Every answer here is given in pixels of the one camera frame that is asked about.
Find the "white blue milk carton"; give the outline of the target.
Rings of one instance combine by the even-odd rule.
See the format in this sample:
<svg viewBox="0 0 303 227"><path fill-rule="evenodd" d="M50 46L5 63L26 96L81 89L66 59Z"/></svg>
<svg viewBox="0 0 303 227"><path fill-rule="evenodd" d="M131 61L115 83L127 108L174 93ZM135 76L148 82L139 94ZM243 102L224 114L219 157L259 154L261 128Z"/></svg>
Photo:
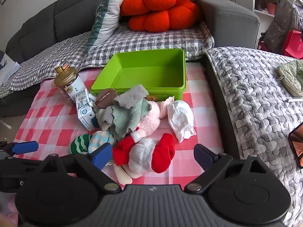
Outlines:
<svg viewBox="0 0 303 227"><path fill-rule="evenodd" d="M88 90L81 78L77 75L64 90L71 100L76 104L77 118L82 125L89 131L94 131L99 127L95 116L92 102L89 98Z"/></svg>

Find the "green striped watermelon plush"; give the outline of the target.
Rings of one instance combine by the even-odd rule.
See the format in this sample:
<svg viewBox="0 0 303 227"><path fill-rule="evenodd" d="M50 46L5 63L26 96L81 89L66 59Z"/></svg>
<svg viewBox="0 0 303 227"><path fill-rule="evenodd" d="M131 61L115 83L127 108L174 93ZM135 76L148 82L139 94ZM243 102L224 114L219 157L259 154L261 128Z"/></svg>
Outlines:
<svg viewBox="0 0 303 227"><path fill-rule="evenodd" d="M90 134L84 134L78 136L68 147L69 154L80 154L82 152L88 152L89 142L92 138Z"/></svg>

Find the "pink checkered tablecloth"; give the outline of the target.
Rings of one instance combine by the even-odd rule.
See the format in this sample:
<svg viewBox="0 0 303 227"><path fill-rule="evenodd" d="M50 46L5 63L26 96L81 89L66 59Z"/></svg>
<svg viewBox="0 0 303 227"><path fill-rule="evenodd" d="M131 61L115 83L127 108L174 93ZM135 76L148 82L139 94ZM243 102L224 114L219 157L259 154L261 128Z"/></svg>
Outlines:
<svg viewBox="0 0 303 227"><path fill-rule="evenodd" d="M179 184L183 187L203 173L193 156L195 144L202 144L214 153L223 150L204 69L199 63L188 62L186 74L183 100L192 109L197 134L182 143L176 143L175 157L164 173L146 173L134 179L134 184ZM79 135L87 133L88 130L77 118L76 107L58 91L53 80L46 80L41 84L14 140L38 142L39 148L36 152L24 154L22 157L43 160L51 153L66 155L70 143Z"/></svg>

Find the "grey patterned quilt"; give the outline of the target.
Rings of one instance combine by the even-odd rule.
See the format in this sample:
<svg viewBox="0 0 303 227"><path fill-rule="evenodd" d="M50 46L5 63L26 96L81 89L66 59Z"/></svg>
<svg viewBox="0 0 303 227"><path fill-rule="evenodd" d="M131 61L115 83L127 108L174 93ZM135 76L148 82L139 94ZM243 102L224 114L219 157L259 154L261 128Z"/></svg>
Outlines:
<svg viewBox="0 0 303 227"><path fill-rule="evenodd" d="M302 169L288 135L302 122L302 103L291 103L277 68L286 56L241 47L203 50L224 149L235 158L260 157L290 193L286 226L302 223Z"/></svg>

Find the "bunny doll blue dress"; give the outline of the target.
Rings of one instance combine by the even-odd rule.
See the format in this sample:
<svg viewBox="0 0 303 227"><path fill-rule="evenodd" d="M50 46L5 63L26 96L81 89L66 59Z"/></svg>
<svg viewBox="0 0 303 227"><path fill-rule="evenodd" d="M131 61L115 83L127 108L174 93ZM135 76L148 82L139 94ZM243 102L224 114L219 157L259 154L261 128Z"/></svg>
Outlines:
<svg viewBox="0 0 303 227"><path fill-rule="evenodd" d="M102 146L105 143L110 143L114 147L117 143L117 140L114 136L107 131L97 131L92 135L92 138L89 142L88 153L91 154L98 147Z"/></svg>

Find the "grey checkered sofa cover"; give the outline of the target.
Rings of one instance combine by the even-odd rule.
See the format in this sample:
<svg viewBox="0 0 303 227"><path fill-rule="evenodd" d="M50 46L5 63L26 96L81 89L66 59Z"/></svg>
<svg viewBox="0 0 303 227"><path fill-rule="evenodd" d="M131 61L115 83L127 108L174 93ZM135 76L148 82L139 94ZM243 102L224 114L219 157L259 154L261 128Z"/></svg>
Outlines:
<svg viewBox="0 0 303 227"><path fill-rule="evenodd" d="M89 32L55 43L26 59L17 36L13 36L6 54L18 62L20 69L1 86L1 97L22 91L46 79L56 77L54 66L67 61L76 70L102 68L116 53L156 49L182 49L187 60L198 59L202 51L215 46L215 41L204 22L190 29L148 33L131 31L121 25L100 46L86 52Z"/></svg>

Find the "gold lid cookie jar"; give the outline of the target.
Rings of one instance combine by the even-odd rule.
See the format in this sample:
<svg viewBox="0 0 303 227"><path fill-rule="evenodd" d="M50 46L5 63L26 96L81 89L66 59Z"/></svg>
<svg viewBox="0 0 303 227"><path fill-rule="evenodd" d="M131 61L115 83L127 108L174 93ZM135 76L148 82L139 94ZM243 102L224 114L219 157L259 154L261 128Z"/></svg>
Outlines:
<svg viewBox="0 0 303 227"><path fill-rule="evenodd" d="M64 72L58 74L54 79L54 84L63 96L74 103L76 102L77 93L85 88L74 67L69 67Z"/></svg>

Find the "white deer print bag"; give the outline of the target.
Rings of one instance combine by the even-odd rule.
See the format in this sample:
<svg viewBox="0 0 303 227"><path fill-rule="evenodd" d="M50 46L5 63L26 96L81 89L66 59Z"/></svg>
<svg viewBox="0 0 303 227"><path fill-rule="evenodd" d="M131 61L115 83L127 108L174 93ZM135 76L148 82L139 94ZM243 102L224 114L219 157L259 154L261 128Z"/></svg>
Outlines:
<svg viewBox="0 0 303 227"><path fill-rule="evenodd" d="M0 86L2 87L20 69L20 65L3 51L0 52L0 60Z"/></svg>

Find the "green grey wash cloth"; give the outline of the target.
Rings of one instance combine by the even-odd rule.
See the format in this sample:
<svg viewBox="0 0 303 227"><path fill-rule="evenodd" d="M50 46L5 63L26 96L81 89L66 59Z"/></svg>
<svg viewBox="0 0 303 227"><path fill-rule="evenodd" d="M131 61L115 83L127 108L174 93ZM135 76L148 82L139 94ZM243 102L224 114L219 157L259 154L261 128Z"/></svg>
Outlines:
<svg viewBox="0 0 303 227"><path fill-rule="evenodd" d="M116 96L111 105L97 112L100 128L109 130L116 140L121 140L126 134L135 131L141 118L152 109L146 100L147 96L148 92L142 85L136 85Z"/></svg>

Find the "red bag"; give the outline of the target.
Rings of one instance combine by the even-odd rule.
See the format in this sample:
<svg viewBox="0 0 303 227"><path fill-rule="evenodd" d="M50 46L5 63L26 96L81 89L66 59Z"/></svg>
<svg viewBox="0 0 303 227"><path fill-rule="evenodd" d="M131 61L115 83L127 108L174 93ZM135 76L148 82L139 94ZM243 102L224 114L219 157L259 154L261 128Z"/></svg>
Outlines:
<svg viewBox="0 0 303 227"><path fill-rule="evenodd" d="M283 55L302 59L303 57L302 33L290 30L283 45Z"/></svg>

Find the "white baby sock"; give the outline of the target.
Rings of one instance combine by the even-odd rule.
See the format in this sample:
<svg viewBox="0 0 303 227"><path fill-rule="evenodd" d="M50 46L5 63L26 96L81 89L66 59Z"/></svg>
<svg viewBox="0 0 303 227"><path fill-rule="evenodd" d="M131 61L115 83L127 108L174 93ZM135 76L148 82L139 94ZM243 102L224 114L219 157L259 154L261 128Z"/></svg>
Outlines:
<svg viewBox="0 0 303 227"><path fill-rule="evenodd" d="M167 105L167 118L179 143L197 135L194 129L194 114L189 104L176 100Z"/></svg>

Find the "green quilted pouch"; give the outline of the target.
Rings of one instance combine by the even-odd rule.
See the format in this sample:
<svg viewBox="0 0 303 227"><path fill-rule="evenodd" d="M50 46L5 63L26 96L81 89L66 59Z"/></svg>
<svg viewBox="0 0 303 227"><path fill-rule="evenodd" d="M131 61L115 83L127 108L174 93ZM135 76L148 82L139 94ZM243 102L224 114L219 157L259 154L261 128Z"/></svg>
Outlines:
<svg viewBox="0 0 303 227"><path fill-rule="evenodd" d="M294 97L302 97L302 59L296 59L277 68L279 79Z"/></svg>

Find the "orange pumpkin cushion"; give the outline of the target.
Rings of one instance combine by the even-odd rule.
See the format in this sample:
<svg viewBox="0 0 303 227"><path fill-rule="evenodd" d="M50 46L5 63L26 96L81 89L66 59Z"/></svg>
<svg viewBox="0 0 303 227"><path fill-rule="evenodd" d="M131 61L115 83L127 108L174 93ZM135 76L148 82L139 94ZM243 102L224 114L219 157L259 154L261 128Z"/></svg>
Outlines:
<svg viewBox="0 0 303 227"><path fill-rule="evenodd" d="M131 30L151 33L189 29L201 19L193 0L124 0L120 15Z"/></svg>

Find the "pink plush toy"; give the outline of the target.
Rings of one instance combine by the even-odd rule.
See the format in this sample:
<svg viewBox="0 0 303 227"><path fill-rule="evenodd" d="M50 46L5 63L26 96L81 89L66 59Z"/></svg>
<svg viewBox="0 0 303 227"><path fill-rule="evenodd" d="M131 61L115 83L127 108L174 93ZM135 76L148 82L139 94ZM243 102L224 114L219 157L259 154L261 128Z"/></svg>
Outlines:
<svg viewBox="0 0 303 227"><path fill-rule="evenodd" d="M139 130L142 131L142 137L148 137L158 129L161 119L167 117L167 105L175 100L174 96L165 101L148 101L151 110L147 115L140 119Z"/></svg>

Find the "santa plush toy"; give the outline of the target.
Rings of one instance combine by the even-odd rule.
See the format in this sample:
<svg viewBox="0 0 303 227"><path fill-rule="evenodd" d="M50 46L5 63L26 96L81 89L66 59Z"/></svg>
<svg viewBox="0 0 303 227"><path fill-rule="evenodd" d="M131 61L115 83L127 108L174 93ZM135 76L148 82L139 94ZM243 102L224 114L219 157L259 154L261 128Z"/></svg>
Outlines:
<svg viewBox="0 0 303 227"><path fill-rule="evenodd" d="M125 136L113 148L113 169L120 184L132 184L146 172L165 172L175 156L175 139L165 133L157 140L144 137L138 129Z"/></svg>

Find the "grey backpack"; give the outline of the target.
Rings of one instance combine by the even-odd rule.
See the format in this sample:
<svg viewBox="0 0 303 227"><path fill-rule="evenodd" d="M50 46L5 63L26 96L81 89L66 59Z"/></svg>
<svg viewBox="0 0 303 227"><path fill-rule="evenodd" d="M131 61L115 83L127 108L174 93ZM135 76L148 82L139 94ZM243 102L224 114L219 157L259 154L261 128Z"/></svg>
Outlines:
<svg viewBox="0 0 303 227"><path fill-rule="evenodd" d="M281 53L284 41L291 30L302 32L302 2L279 0L276 14L262 36L269 51Z"/></svg>

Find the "green white throw pillow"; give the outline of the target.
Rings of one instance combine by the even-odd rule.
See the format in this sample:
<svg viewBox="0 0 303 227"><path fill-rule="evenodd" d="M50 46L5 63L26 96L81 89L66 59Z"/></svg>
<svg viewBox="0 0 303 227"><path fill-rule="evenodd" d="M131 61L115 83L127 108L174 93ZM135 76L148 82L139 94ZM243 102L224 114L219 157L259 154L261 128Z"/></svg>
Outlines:
<svg viewBox="0 0 303 227"><path fill-rule="evenodd" d="M119 26L120 6L124 0L100 0L95 12L95 22L88 37L86 52L108 40Z"/></svg>

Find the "tin can with label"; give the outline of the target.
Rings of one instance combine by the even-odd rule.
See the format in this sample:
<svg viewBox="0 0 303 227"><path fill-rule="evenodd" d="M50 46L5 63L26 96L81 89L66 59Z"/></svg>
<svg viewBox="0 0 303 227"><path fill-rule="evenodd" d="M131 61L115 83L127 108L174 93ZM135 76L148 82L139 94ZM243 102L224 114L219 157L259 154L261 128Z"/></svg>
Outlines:
<svg viewBox="0 0 303 227"><path fill-rule="evenodd" d="M64 72L67 68L69 68L69 63L67 63L67 61L65 60L62 60L55 65L54 70L56 71L56 73L60 74Z"/></svg>

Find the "grey fabric sofa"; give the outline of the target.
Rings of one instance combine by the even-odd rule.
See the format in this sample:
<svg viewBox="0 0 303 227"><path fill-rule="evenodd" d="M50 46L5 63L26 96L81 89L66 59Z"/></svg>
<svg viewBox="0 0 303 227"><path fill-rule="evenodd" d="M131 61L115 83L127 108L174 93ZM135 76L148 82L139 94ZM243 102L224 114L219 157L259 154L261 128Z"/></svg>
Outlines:
<svg viewBox="0 0 303 227"><path fill-rule="evenodd" d="M6 0L1 5L1 50L13 43L12 58L19 63L41 52L21 51L19 30L26 28L30 39L45 40L44 46L91 30L99 0ZM201 0L203 20L215 47L253 48L260 20L256 14L230 0Z"/></svg>

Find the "green plastic bin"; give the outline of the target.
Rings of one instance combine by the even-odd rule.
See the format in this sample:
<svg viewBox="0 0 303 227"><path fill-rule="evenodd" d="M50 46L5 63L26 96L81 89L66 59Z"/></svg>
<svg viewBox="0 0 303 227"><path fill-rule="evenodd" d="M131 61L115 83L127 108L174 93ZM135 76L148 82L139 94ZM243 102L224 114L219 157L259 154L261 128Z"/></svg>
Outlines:
<svg viewBox="0 0 303 227"><path fill-rule="evenodd" d="M186 90L186 60L182 49L158 49L115 54L90 88L97 95L103 89L115 89L122 94L136 85L166 100L183 98Z"/></svg>

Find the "smartphone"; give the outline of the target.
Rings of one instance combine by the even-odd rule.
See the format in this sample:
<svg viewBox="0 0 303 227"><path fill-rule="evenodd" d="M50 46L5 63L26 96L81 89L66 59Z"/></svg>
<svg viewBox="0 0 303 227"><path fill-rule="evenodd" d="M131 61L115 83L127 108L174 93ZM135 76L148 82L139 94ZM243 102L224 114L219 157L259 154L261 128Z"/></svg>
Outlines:
<svg viewBox="0 0 303 227"><path fill-rule="evenodd" d="M303 168L303 122L288 135L291 150L300 169Z"/></svg>

